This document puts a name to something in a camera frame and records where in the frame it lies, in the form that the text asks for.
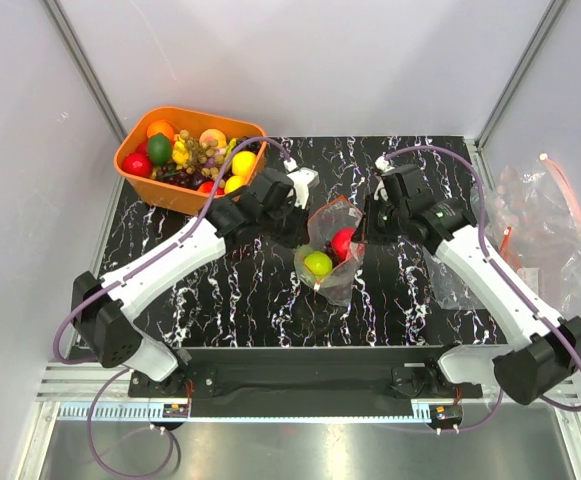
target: yellow fruit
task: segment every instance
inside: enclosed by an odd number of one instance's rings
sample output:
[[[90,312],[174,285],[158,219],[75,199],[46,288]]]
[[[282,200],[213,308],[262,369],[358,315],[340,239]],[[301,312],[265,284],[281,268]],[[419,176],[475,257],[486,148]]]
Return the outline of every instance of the yellow fruit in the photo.
[[[179,140],[174,142],[174,147],[172,147],[172,159],[177,165],[186,166],[188,160],[190,160],[190,152],[185,142]]]
[[[257,156],[252,152],[239,152],[232,158],[232,173],[247,177],[252,172]]]
[[[207,144],[209,146],[211,140],[217,141],[217,148],[223,148],[226,146],[226,136],[223,134],[222,131],[217,130],[216,128],[210,128],[203,132],[201,136],[199,136],[199,143]]]
[[[303,263],[317,277],[317,280],[321,280],[332,271],[332,260],[323,252],[312,252],[303,259]]]
[[[237,188],[241,188],[245,184],[246,184],[245,178],[238,177],[235,175],[234,177],[230,177],[226,182],[225,192],[226,193],[234,192]]]

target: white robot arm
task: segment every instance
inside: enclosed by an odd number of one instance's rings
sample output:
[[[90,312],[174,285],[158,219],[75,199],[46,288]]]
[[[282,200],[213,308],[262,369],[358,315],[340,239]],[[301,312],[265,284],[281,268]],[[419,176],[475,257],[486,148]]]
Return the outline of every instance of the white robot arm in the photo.
[[[434,372],[427,377],[435,379],[437,390],[461,383],[499,384],[513,400],[527,405],[576,372],[572,355],[552,330],[581,357],[581,318],[564,319],[487,240],[482,245],[472,214],[459,201],[435,202],[418,167],[391,168],[383,158],[376,166],[380,184],[366,196],[353,241],[391,244],[406,235],[419,243],[470,287],[507,340],[496,348],[450,348],[428,367]]]
[[[286,169],[290,173],[265,169],[250,186],[215,199],[205,218],[193,217],[169,240],[105,274],[101,282],[89,272],[75,280],[75,305],[96,290],[120,285],[74,321],[104,367],[123,364],[155,382],[165,381],[182,359],[133,323],[152,301],[197,268],[260,234],[289,248],[307,242],[309,193],[319,176],[314,170],[297,169],[294,161],[286,162]]]

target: lime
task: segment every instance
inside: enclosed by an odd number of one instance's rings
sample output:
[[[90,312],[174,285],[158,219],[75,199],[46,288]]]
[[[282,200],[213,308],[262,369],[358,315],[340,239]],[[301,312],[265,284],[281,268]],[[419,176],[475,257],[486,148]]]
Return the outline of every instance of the lime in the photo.
[[[303,263],[320,280],[332,271],[332,260],[323,252],[312,252]]]
[[[148,140],[148,157],[154,165],[160,167],[172,158],[172,143],[163,133],[157,133]]]

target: orange basket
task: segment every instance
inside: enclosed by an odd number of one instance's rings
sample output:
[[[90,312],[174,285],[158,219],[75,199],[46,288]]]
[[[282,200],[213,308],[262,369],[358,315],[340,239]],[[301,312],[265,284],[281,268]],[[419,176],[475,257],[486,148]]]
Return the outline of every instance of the orange basket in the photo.
[[[148,139],[146,130],[148,129],[148,125],[155,120],[165,120],[174,127],[175,132],[185,129],[193,137],[197,138],[209,128],[221,130],[228,138],[259,137],[266,135],[260,126],[253,123],[241,122],[231,118],[218,117],[208,113],[194,112],[177,107],[156,108],[146,113],[139,120],[139,123],[135,125],[119,147],[119,150],[117,150],[114,156],[115,168],[134,187],[144,202],[188,215],[197,214],[208,198],[207,193],[200,193],[188,188],[169,185],[150,178],[130,175],[121,170],[121,162],[123,162],[123,159]],[[265,160],[263,158],[265,148],[266,144],[264,143],[259,153],[257,153],[257,159],[252,172],[246,178],[247,184],[250,183],[252,177],[257,172],[263,170],[265,166]]]

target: black marble surface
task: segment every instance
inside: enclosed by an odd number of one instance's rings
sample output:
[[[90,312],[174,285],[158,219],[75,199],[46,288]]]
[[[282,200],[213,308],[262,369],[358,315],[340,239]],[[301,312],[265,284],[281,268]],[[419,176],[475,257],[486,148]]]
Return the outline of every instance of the black marble surface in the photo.
[[[433,144],[468,157],[461,137],[283,138],[299,165],[316,169],[313,211],[346,196],[363,208],[377,180],[374,160],[400,147]],[[432,152],[405,155],[438,199],[469,199],[472,180],[461,166]],[[282,169],[275,149],[268,166]],[[187,217],[143,203],[123,186],[107,239],[102,274],[139,257],[174,234]],[[352,304],[334,307],[302,285],[293,252],[258,239],[182,279],[137,319],[137,325],[174,347],[376,346],[502,341],[487,312],[441,309],[433,298],[421,249],[403,239],[369,247],[354,284]]]

